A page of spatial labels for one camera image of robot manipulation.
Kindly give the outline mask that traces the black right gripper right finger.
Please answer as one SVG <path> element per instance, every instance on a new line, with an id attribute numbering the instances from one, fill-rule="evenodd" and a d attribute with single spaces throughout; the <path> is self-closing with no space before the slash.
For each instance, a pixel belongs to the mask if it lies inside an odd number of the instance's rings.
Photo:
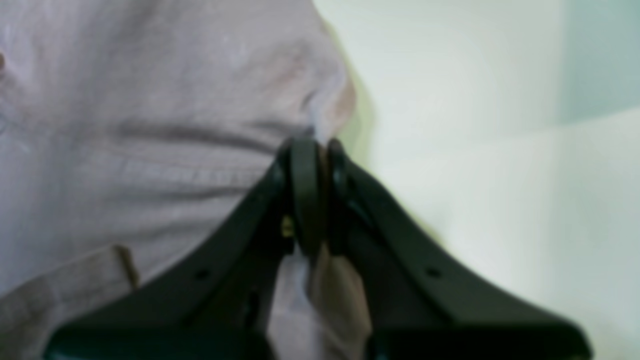
<path id="1" fill-rule="evenodd" d="M 365 290 L 366 360 L 590 360 L 573 322 L 492 284 L 448 254 L 341 143 L 327 146 L 329 250 Z"/>

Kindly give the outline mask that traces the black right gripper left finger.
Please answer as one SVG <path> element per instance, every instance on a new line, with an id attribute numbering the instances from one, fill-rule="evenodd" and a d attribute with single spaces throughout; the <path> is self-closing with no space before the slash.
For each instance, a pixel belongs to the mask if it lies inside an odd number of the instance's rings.
<path id="1" fill-rule="evenodd" d="M 281 261 L 325 237 L 322 166 L 310 138 L 272 166 L 201 246 L 131 294 L 63 325 L 46 360 L 274 360 L 266 330 Z"/>

